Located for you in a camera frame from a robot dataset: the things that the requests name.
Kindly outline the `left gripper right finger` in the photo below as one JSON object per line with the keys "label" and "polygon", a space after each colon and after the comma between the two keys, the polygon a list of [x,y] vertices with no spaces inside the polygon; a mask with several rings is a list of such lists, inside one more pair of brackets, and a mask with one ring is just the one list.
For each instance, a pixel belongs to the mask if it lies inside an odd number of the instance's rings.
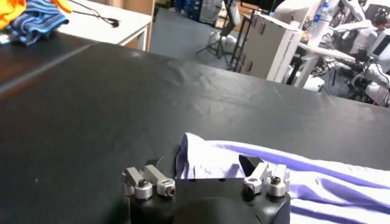
{"label": "left gripper right finger", "polygon": [[259,194],[282,198],[289,191],[290,172],[284,164],[271,169],[258,157],[239,156],[239,163],[244,171],[243,197],[254,198]]}

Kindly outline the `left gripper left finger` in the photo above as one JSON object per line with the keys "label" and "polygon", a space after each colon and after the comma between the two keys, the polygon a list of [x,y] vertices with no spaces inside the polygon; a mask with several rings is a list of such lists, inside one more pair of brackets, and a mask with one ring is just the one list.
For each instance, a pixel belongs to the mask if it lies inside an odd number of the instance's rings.
{"label": "left gripper left finger", "polygon": [[176,196],[176,182],[157,169],[159,161],[160,159],[148,160],[140,170],[128,167],[122,171],[124,198],[134,196],[138,200],[148,200],[154,194],[164,198]]}

